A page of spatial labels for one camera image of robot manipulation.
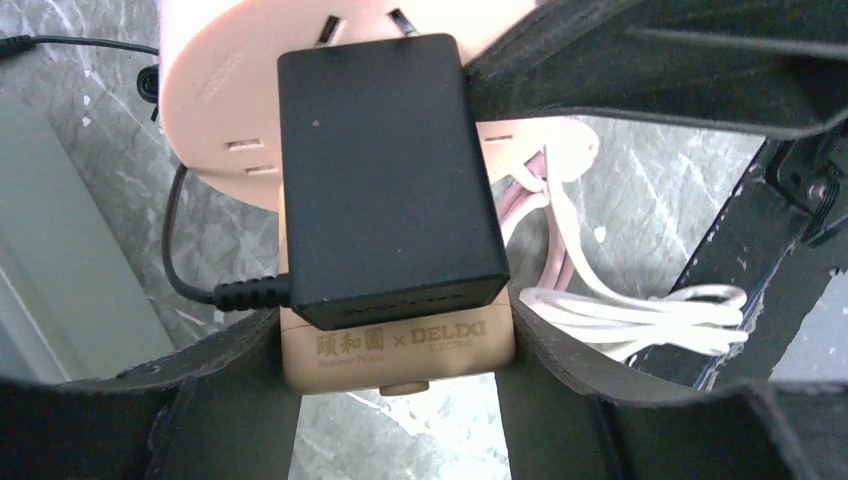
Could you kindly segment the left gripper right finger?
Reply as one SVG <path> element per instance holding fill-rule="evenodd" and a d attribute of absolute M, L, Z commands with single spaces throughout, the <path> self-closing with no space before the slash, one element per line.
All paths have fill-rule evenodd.
<path fill-rule="evenodd" d="M 522 305 L 496 376 L 515 479 L 843 479 L 843 382 L 695 390 L 616 363 Z"/>

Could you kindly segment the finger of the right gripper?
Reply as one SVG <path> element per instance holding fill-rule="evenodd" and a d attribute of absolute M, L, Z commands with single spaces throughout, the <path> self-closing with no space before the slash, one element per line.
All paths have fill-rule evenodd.
<path fill-rule="evenodd" d="M 466 75 L 483 121 L 585 114 L 804 138 L 847 118 L 847 5 L 545 1 Z"/>

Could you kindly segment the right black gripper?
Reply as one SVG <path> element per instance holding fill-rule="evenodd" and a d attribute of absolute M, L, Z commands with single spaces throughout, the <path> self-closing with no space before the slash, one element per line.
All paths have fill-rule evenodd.
<path fill-rule="evenodd" d="M 847 123 L 781 142 L 766 180 L 806 216 L 800 241 L 820 247 L 847 230 Z"/>

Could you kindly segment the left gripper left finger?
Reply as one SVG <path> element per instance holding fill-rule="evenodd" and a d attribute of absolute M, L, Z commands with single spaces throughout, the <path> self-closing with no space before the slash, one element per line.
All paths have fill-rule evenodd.
<path fill-rule="evenodd" d="M 105 380 L 1 383 L 5 479 L 284 479 L 301 398 L 260 311 Z"/>

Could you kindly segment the beige cube socket adapter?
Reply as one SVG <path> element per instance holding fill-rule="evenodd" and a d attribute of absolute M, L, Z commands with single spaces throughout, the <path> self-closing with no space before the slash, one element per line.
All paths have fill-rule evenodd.
<path fill-rule="evenodd" d="M 302 395 L 376 388 L 423 392 L 433 381 L 492 372 L 515 356 L 509 294 L 481 308 L 373 326 L 321 331 L 280 308 L 286 383 Z"/>

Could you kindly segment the black power adapter plug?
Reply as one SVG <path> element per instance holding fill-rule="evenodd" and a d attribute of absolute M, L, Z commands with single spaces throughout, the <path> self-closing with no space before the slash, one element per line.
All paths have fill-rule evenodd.
<path fill-rule="evenodd" d="M 456 40 L 277 62 L 293 311 L 338 330 L 488 305 L 509 268 Z"/>

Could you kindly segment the round pink power socket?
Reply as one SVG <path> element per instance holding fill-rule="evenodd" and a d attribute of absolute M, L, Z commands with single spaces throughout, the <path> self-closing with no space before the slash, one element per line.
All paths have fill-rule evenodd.
<path fill-rule="evenodd" d="M 284 213 L 277 62 L 283 54 L 430 34 L 463 67 L 516 26 L 532 1 L 165 1 L 158 106 L 181 163 L 213 188 Z M 599 137 L 572 117 L 483 121 L 470 100 L 490 186 L 512 177 L 522 208 L 593 164 Z"/>

